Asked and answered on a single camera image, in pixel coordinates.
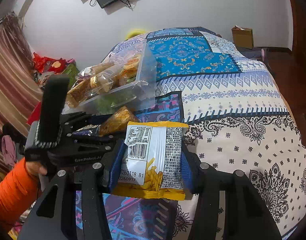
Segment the person's left hand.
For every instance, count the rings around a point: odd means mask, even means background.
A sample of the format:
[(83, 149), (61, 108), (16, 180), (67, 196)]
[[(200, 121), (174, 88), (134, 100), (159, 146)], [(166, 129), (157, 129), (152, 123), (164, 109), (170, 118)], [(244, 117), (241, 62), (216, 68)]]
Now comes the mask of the person's left hand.
[(26, 171), (32, 176), (38, 177), (47, 174), (47, 169), (39, 161), (26, 161), (25, 166)]

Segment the orange sleeve forearm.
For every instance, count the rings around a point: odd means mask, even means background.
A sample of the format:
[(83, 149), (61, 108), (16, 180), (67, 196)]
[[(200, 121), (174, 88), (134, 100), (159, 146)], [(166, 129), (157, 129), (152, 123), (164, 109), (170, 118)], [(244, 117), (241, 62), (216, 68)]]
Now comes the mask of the orange sleeve forearm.
[(0, 233), (3, 235), (37, 198), (39, 176), (30, 175), (25, 164), (25, 159), (19, 161), (0, 182)]

